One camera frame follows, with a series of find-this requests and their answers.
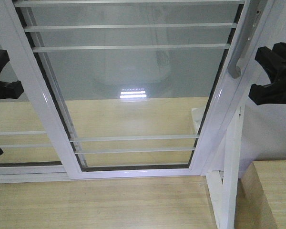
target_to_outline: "glass pane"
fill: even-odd
[[[121,4],[32,8],[45,25],[182,24],[233,22],[238,5]]]
[[[230,28],[127,28],[42,32],[45,46],[174,45],[226,43]]]
[[[205,97],[223,50],[93,50],[48,53],[66,100],[117,99],[144,88],[148,98]]]
[[[225,52],[218,44],[226,44],[231,32],[231,26],[200,23],[232,23],[237,9],[234,4],[131,3],[22,12],[34,18],[28,26],[46,26],[32,36],[49,48],[44,64],[53,69],[78,137],[85,138],[196,134],[192,109],[206,106]],[[84,25],[90,28],[76,27]],[[193,145],[194,139],[81,142],[86,152],[157,148],[84,154],[88,167],[184,165],[192,151],[173,149]]]
[[[192,151],[87,154],[89,167],[187,165]]]
[[[0,73],[0,81],[11,83],[17,80],[10,63],[7,63]],[[28,131],[42,134],[15,134]],[[0,148],[4,152],[0,164],[60,160],[25,93],[17,100],[0,100]]]

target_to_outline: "wooden surface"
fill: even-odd
[[[242,178],[256,229],[286,229],[286,161],[256,161]]]
[[[67,101],[79,137],[193,134],[191,109],[207,97]],[[29,102],[0,103],[0,132],[43,130]],[[0,136],[0,145],[50,143],[46,135]],[[84,150],[193,147],[193,139],[85,142]],[[0,163],[59,161],[53,148],[10,148]],[[191,151],[87,155],[89,166],[187,163]]]
[[[0,102],[0,132],[43,131],[29,102]],[[43,135],[2,135],[0,145],[50,144]],[[53,147],[4,148],[0,163],[60,161]]]
[[[0,229],[216,229],[204,177],[0,184]]]

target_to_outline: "horizontal bar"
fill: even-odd
[[[28,145],[3,145],[0,148],[35,148],[35,147],[53,147],[52,144],[28,144]]]
[[[193,150],[195,150],[194,147],[104,149],[99,151],[75,151],[75,154],[140,153],[140,152],[169,152],[169,151],[193,151]]]
[[[11,132],[0,132],[0,135],[42,135],[46,134],[45,131],[11,131]]]
[[[158,164],[132,164],[132,165],[114,165],[114,166],[89,166],[88,168],[99,168],[99,167],[132,167],[132,166],[170,166],[170,165],[188,165],[188,163],[158,163]]]
[[[117,137],[79,137],[70,142],[106,142],[106,141],[129,141],[129,140],[163,140],[163,139],[191,139],[199,135],[146,135],[146,136],[117,136]]]
[[[54,25],[54,26],[26,26],[25,32],[69,31],[77,29],[134,29],[134,28],[236,28],[236,23],[190,23],[190,24],[146,24],[146,25]]]
[[[229,44],[175,44],[175,45],[125,45],[125,46],[53,46],[35,47],[33,52],[55,52],[65,50],[161,50],[161,49],[229,49]]]
[[[191,3],[192,5],[244,4],[244,0],[52,0],[18,1],[15,7],[86,6],[90,4],[122,3]]]

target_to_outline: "wooden board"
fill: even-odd
[[[0,229],[216,229],[204,177],[0,184]]]
[[[207,97],[67,101],[79,137],[193,134],[191,109]],[[30,102],[0,103],[0,132],[40,131],[42,123]],[[0,136],[0,145],[50,143],[46,135]],[[193,139],[85,142],[84,150],[193,147]],[[59,161],[53,148],[5,149],[0,163]],[[90,166],[187,163],[191,152],[123,153],[87,156]]]
[[[286,229],[286,161],[256,161],[242,178],[256,229]]]

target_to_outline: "light wood surface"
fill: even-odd
[[[242,178],[256,229],[286,229],[286,161],[256,161]]]
[[[30,102],[0,102],[0,132],[43,131]],[[1,145],[50,144],[46,134],[0,135]],[[0,163],[60,161],[53,147],[4,148]]]
[[[67,101],[79,137],[192,134],[191,109],[208,97],[161,98],[142,102]]]
[[[191,109],[207,97],[67,101],[79,137],[193,134]],[[42,124],[30,102],[0,103],[0,132],[40,131]],[[0,136],[0,145],[50,143],[46,135]],[[193,147],[193,139],[84,142],[83,150]],[[0,163],[59,161],[53,148],[4,149]],[[187,163],[191,151],[86,155],[90,166]]]
[[[0,184],[0,229],[216,229],[204,177]]]

